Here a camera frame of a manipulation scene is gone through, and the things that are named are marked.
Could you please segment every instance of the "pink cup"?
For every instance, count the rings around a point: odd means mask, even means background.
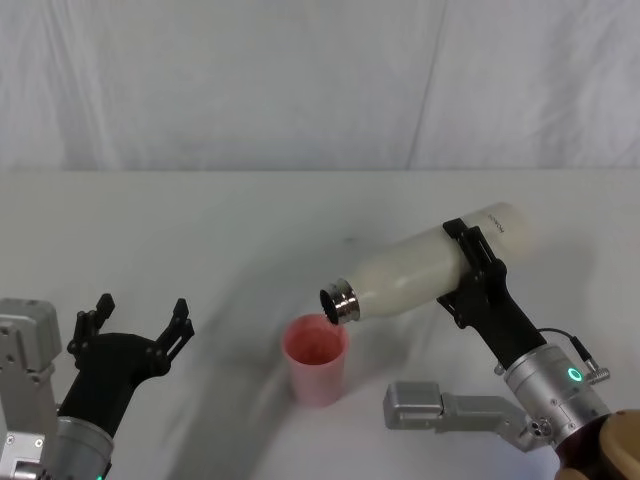
[[[298,402],[326,407],[340,398],[348,348],[346,329],[332,325],[324,315],[304,315],[289,325],[282,351]]]

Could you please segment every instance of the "white backdrop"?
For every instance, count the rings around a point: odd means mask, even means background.
[[[637,166],[636,0],[3,0],[0,168]]]

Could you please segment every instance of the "white bottle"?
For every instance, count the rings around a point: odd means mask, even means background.
[[[520,212],[496,203],[462,217],[479,226],[496,257],[508,262],[528,247],[528,228]],[[442,226],[391,245],[321,291],[332,323],[405,312],[455,290],[468,270],[457,242]]]

